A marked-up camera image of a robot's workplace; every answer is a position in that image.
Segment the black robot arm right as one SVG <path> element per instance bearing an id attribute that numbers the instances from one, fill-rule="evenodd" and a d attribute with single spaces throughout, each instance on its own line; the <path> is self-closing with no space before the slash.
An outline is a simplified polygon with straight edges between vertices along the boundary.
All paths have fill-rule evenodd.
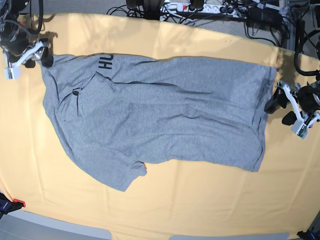
<path id="1" fill-rule="evenodd" d="M 28 28 L 18 21 L 26 7 L 32 18 L 32 2 L 30 0 L 2 0 L 0 2 L 0 48 L 8 70 L 24 65 L 26 68 L 35 67 L 36 61 L 49 68 L 53 65 L 54 57 L 49 51 L 49 40 L 40 39 L 44 20 L 44 3 L 38 1 L 39 16 L 37 28 Z"/>

